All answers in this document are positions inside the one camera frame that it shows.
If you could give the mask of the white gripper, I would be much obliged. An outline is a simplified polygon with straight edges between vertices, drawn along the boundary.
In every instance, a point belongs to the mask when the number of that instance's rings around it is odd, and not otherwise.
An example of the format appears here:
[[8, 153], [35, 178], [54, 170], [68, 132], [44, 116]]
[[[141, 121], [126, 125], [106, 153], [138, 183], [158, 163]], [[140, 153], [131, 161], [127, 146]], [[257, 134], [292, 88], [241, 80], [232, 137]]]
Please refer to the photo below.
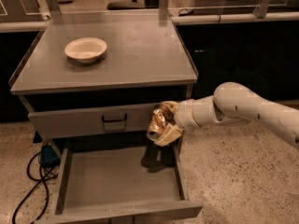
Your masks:
[[167, 146], [180, 138], [183, 134], [183, 130], [198, 128], [198, 124], [193, 116], [193, 103], [193, 99], [182, 101], [179, 104], [174, 101], [160, 103], [160, 120], [167, 122], [174, 118], [177, 125], [168, 123], [164, 132], [154, 142], [155, 145], [160, 147]]

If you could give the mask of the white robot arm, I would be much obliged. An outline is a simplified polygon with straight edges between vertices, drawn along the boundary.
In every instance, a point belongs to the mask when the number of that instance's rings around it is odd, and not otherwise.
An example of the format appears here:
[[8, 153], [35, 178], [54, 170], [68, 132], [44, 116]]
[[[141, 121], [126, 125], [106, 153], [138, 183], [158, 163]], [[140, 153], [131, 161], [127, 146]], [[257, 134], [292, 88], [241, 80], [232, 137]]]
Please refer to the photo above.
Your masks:
[[291, 146], [299, 148], [299, 110], [265, 100], [247, 87], [226, 82], [214, 94], [198, 100], [158, 104], [147, 130], [155, 145], [164, 147], [187, 130], [204, 125], [259, 123]]

